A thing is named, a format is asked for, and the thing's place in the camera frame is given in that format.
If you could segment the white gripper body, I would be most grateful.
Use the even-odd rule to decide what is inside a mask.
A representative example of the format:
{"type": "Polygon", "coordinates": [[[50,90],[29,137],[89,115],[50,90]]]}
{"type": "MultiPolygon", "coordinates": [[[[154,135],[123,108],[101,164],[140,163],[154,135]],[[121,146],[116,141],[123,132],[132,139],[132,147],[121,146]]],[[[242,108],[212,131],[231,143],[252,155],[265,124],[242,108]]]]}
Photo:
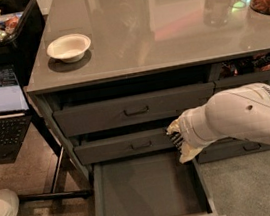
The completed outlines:
{"type": "Polygon", "coordinates": [[[206,106],[188,109],[178,118],[180,133],[194,148],[207,147],[218,140],[218,133],[212,130],[206,119],[206,106]]]}

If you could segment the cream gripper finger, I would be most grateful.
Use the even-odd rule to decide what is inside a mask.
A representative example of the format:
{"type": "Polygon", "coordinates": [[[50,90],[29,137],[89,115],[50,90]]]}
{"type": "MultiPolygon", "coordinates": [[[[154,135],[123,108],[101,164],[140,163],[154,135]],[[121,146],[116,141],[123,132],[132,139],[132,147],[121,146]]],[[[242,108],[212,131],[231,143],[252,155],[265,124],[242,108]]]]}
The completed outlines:
{"type": "Polygon", "coordinates": [[[177,119],[175,119],[167,128],[167,133],[168,134],[174,134],[175,132],[180,132],[179,128],[179,122],[177,119]]]}
{"type": "Polygon", "coordinates": [[[199,145],[192,146],[190,144],[183,143],[178,148],[180,152],[179,162],[181,162],[182,164],[190,162],[197,155],[199,155],[199,153],[202,151],[203,148],[204,148],[203,146],[199,145]]]}

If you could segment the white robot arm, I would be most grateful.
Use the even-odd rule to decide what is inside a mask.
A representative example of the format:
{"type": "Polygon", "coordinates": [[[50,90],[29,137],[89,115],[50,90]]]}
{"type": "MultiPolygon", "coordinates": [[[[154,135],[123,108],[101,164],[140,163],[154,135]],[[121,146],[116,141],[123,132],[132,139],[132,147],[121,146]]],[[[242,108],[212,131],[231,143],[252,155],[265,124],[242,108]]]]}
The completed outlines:
{"type": "Polygon", "coordinates": [[[270,145],[270,86],[258,82],[218,92],[181,113],[166,134],[179,149],[181,163],[224,138],[270,145]]]}

